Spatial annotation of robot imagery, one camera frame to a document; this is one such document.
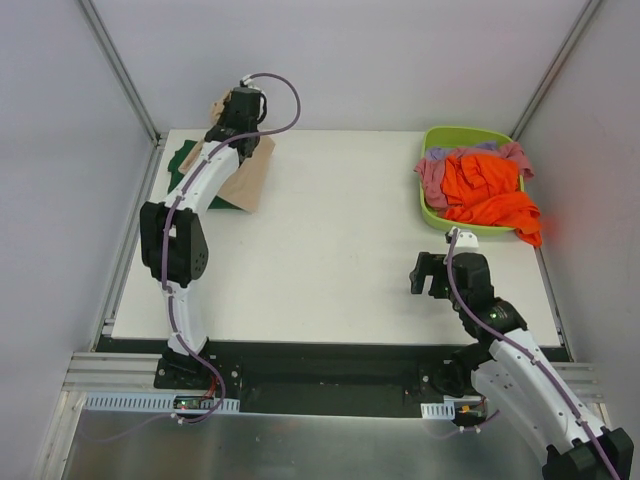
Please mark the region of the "beige t shirt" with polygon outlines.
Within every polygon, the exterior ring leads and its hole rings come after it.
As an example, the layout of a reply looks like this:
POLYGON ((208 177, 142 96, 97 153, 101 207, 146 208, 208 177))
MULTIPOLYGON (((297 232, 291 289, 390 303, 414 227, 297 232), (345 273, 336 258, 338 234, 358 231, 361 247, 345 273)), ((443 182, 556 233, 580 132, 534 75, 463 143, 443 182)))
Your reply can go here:
MULTIPOLYGON (((179 167, 179 172, 186 175, 195 165, 199 157, 204 139, 197 141, 195 153, 190 153, 179 167)), ((239 170, 222 185, 218 197, 239 207, 239 210, 254 213, 259 208, 264 183, 267 177, 270 159, 275 149, 275 141, 269 137, 261 137, 251 157, 246 159, 239 170)))

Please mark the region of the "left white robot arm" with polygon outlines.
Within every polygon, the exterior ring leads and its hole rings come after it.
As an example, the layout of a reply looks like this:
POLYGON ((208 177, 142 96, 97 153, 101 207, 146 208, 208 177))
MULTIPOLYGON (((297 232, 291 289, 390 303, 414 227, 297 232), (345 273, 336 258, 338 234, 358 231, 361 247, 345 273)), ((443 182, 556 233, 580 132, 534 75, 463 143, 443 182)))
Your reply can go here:
POLYGON ((158 281, 171 329, 161 367, 191 389, 204 387, 212 369, 196 300, 196 281, 209 259, 200 216, 258 146, 265 103, 255 87, 231 90, 183 178, 162 201, 147 201, 140 210, 142 262, 158 281))

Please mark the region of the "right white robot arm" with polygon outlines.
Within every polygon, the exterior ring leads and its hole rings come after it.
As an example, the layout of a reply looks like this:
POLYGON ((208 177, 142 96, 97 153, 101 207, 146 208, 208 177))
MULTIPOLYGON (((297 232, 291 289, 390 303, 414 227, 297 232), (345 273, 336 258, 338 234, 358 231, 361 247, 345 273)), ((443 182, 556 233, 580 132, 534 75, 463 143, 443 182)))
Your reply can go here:
POLYGON ((536 453, 546 479, 627 479, 634 443, 611 429, 569 388, 515 307, 497 297, 479 253, 419 253, 409 275, 414 294, 450 301, 474 343, 430 375, 438 393, 477 393, 536 453))

